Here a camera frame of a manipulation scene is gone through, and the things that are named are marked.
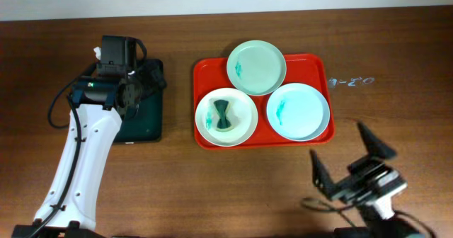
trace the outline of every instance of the handwriting on table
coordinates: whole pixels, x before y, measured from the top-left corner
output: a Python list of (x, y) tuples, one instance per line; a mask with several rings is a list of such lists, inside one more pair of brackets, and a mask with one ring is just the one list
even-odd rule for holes
[(373, 77), (367, 77), (367, 78), (362, 78), (362, 77), (358, 77), (358, 78), (351, 78), (350, 81), (344, 81), (342, 79), (335, 79), (335, 78), (330, 78), (328, 80), (328, 87), (330, 89), (334, 89), (336, 86), (338, 85), (347, 85), (347, 86), (366, 86), (366, 85), (370, 85), (371, 83), (373, 83), (376, 79), (373, 78)]

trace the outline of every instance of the brown tabletop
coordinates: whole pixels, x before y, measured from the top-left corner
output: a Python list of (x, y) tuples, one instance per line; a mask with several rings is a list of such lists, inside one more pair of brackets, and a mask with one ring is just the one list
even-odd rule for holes
[[(252, 39), (283, 53), (314, 53), (327, 79), (337, 80), (330, 89), (336, 135), (313, 147), (336, 181), (365, 154), (352, 121), (363, 120), (399, 153), (389, 164), (408, 188), (394, 207), (441, 237), (453, 233), (453, 7), (433, 6), (0, 23), (1, 237), (29, 225), (50, 188), (67, 131), (47, 124), (47, 108), (95, 60), (102, 35), (142, 39), (164, 62), (168, 88), (162, 141), (110, 151), (98, 233), (269, 237), (347, 226), (298, 206), (304, 196), (322, 198), (311, 184), (310, 147), (212, 152), (195, 142), (194, 64)], [(374, 81), (348, 85), (358, 78)], [(55, 122), (67, 122), (68, 113), (60, 101)], [(363, 225), (354, 210), (348, 214)]]

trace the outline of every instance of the white plate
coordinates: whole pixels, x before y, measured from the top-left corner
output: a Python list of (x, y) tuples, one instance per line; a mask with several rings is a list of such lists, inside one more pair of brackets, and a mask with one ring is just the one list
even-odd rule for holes
[[(227, 132), (216, 129), (219, 115), (214, 102), (226, 100), (230, 106), (226, 117), (233, 128)], [(258, 111), (255, 103), (244, 92), (237, 89), (217, 89), (209, 92), (197, 106), (195, 124), (200, 134), (214, 145), (231, 147), (245, 142), (258, 124)]]
[(270, 125), (279, 135), (298, 142), (318, 137), (331, 119), (324, 96), (300, 83), (277, 89), (269, 98), (267, 114)]
[(262, 96), (282, 84), (286, 61), (274, 45), (251, 40), (237, 46), (229, 55), (226, 72), (234, 87), (252, 96)]

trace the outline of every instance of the cable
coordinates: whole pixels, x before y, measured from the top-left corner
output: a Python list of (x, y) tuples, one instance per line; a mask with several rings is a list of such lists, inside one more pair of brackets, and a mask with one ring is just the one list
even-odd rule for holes
[(409, 220), (412, 220), (414, 221), (415, 223), (419, 224), (421, 227), (423, 227), (425, 229), (425, 231), (430, 235), (431, 238), (436, 238), (437, 235), (436, 233), (434, 232), (434, 230), (432, 230), (431, 227), (428, 227), (427, 224), (423, 223), (421, 220), (419, 220), (418, 218), (412, 216), (411, 214), (409, 213), (406, 213), (402, 210), (395, 210), (395, 215), (396, 216), (404, 216), (404, 217), (407, 217)]
[(96, 69), (96, 65), (98, 63), (93, 63), (91, 64), (88, 68), (86, 68), (86, 70), (84, 72), (82, 72), (80, 75), (78, 75), (76, 78), (74, 78), (73, 80), (71, 80), (71, 82), (69, 82), (66, 86), (63, 87), (63, 89), (61, 89), (57, 95), (54, 97), (54, 99), (52, 100), (52, 103), (50, 104), (50, 107), (49, 107), (49, 111), (47, 112), (47, 121), (49, 122), (50, 126), (53, 127), (53, 128), (56, 128), (56, 129), (64, 129), (64, 128), (67, 128), (69, 126), (69, 124), (66, 124), (66, 125), (55, 125), (52, 121), (52, 110), (54, 108), (54, 105), (55, 103), (57, 102), (58, 98), (62, 95), (62, 93), (67, 89), (69, 88), (77, 79), (79, 79), (81, 76), (90, 76), (92, 75), (92, 73), (94, 72), (94, 70)]
[[(325, 208), (314, 207), (314, 206), (311, 206), (310, 203), (317, 203), (318, 205), (322, 205)], [(335, 208), (332, 205), (330, 205), (322, 200), (316, 199), (316, 198), (302, 198), (302, 201), (300, 204), (302, 207), (304, 207), (308, 210), (313, 210), (313, 211), (316, 211), (319, 213), (338, 213), (351, 227), (357, 227), (354, 224), (354, 222), (343, 213), (343, 211), (351, 210), (354, 207), (358, 206), (360, 203), (348, 205), (343, 208)]]
[(77, 114), (77, 110), (75, 109), (74, 105), (72, 104), (71, 98), (67, 96), (69, 107), (71, 108), (71, 111), (74, 115), (74, 120), (76, 121), (76, 129), (77, 129), (77, 143), (76, 143), (76, 151), (74, 153), (74, 158), (72, 160), (72, 165), (71, 169), (69, 170), (69, 175), (68, 179), (66, 180), (66, 184), (64, 185), (63, 192), (61, 196), (59, 197), (58, 203), (56, 205), (52, 205), (53, 210), (47, 216), (44, 221), (40, 223), (38, 228), (30, 235), (28, 235), (26, 238), (33, 238), (35, 235), (37, 235), (42, 228), (47, 225), (47, 223), (58, 213), (58, 210), (62, 210), (62, 205), (64, 202), (64, 199), (66, 198), (66, 194), (68, 194), (69, 187), (71, 186), (72, 178), (74, 176), (74, 172), (76, 171), (76, 166), (77, 166), (77, 161), (79, 160), (79, 154), (80, 154), (80, 147), (81, 147), (81, 138), (82, 138), (82, 129), (80, 125), (80, 120), (79, 120), (79, 115)]

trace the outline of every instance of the red tray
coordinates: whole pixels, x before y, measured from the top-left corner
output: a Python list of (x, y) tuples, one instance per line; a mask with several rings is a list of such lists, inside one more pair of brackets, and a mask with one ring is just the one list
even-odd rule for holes
[[(203, 138), (195, 128), (195, 140), (204, 149), (244, 149), (253, 147), (276, 147), (276, 146), (297, 146), (297, 145), (317, 145), (326, 143), (335, 134), (333, 124), (333, 113), (331, 100), (328, 97), (328, 88), (324, 66), (322, 61), (312, 54), (290, 54), (285, 55), (287, 73), (283, 85), (288, 83), (303, 83), (310, 85), (320, 91), (326, 98), (331, 110), (331, 120), (326, 130), (317, 138), (307, 142), (295, 142), (281, 137), (277, 134), (268, 122), (266, 106), (271, 95), (250, 96), (258, 109), (258, 125), (252, 136), (240, 145), (234, 147), (219, 147)], [(194, 114), (198, 103), (209, 92), (220, 88), (234, 88), (227, 75), (227, 58), (209, 58), (199, 61), (193, 71), (193, 103)]]

